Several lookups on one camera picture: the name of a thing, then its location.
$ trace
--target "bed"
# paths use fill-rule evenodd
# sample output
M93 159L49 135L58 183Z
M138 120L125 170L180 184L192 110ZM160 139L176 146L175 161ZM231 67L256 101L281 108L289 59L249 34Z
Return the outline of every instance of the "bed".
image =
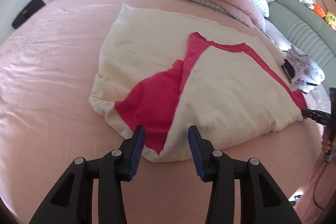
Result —
M88 100L100 47L122 5L195 15L258 37L281 66L283 55L260 31L187 0L57 0L32 16L0 49L0 197L28 223L66 167L78 156L100 158L123 138ZM313 169L320 134L310 119L224 149L239 160L258 158L289 197ZM211 184L192 160L140 161L123 183L129 223L204 223ZM239 187L235 221L239 222ZM97 204L93 202L93 223Z
M315 60L325 72L325 81L307 94L307 97L316 103L309 106L311 109L330 113L329 87L336 86L336 32L325 20L298 0L268 0L268 5L268 20L291 43ZM326 166L321 154L303 187L304 195L295 208L303 223L314 223L323 212L317 205L322 204L322 208L326 208L330 202L335 190L335 184L330 180L334 173L335 162Z

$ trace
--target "gray bed headboard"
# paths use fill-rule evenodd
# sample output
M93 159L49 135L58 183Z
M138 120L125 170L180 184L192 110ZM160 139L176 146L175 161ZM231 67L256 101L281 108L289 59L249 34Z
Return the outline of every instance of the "gray bed headboard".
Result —
M329 94L329 87L336 87L336 32L298 0L274 0L268 6L267 20L322 68Z

